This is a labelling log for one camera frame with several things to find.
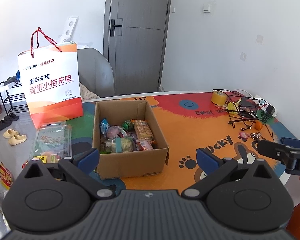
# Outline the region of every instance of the gray ribbed surface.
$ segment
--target gray ribbed surface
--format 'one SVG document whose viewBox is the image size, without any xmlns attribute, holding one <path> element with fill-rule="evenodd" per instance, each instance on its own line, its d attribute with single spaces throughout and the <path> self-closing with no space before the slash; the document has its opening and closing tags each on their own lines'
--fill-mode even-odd
<svg viewBox="0 0 300 240">
<path fill-rule="evenodd" d="M 284 230 L 266 235 L 247 235 L 230 231 L 212 220 L 200 202 L 182 199 L 175 190 L 123 190 L 115 199 L 99 201 L 84 223 L 82 221 L 69 230 L 45 236 L 31 236 L 15 231 L 5 238 L 5 240 L 26 239 L 291 240 L 293 238 Z"/>
</svg>

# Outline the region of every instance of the power strip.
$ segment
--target power strip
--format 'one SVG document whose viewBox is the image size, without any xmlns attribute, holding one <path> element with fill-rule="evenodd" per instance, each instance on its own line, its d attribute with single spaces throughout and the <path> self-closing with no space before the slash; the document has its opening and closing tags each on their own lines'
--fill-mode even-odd
<svg viewBox="0 0 300 240">
<path fill-rule="evenodd" d="M 261 109 L 263 111 L 266 112 L 266 109 L 268 107 L 268 104 L 271 105 L 273 108 L 274 108 L 274 113 L 272 114 L 273 117 L 276 117 L 277 114 L 278 114 L 278 109 L 276 107 L 274 107 L 274 105 L 270 104 L 269 101 L 266 101 L 265 99 L 263 99 L 261 96 L 258 96 L 258 95 L 255 95 L 254 98 L 259 98 L 259 99 L 255 99 L 255 100 L 252 100 L 253 102 L 255 102 L 256 104 L 258 105 L 263 105 L 261 107 Z"/>
</svg>

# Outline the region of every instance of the shopping bag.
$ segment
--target shopping bag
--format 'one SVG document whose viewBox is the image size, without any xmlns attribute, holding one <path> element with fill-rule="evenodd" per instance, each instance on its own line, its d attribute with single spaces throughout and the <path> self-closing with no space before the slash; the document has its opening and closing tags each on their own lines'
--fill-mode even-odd
<svg viewBox="0 0 300 240">
<path fill-rule="evenodd" d="M 38 33 L 51 43 L 39 48 Z M 33 36 L 37 34 L 37 49 Z M 34 126 L 83 116 L 79 87 L 77 44 L 56 42 L 39 27 L 31 49 L 18 55 L 20 80 Z"/>
</svg>

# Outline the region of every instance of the plastic container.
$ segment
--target plastic container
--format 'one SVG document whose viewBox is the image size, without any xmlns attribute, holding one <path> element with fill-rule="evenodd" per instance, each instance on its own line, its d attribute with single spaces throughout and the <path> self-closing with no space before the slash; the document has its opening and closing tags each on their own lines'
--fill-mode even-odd
<svg viewBox="0 0 300 240">
<path fill-rule="evenodd" d="M 40 158 L 43 163 L 57 163 L 72 156 L 71 127 L 66 122 L 47 123 L 36 132 L 29 160 Z"/>
</svg>

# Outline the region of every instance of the door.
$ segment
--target door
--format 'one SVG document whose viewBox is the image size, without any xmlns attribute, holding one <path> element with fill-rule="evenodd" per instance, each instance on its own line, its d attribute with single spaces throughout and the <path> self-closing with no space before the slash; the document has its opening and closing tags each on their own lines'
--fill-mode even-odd
<svg viewBox="0 0 300 240">
<path fill-rule="evenodd" d="M 108 49 L 108 60 L 114 72 L 116 95 L 157 92 L 168 2 L 111 0 L 110 13 L 105 16 L 105 22 L 109 23 L 109 30 L 105 30 L 108 35 L 105 50 Z"/>
</svg>

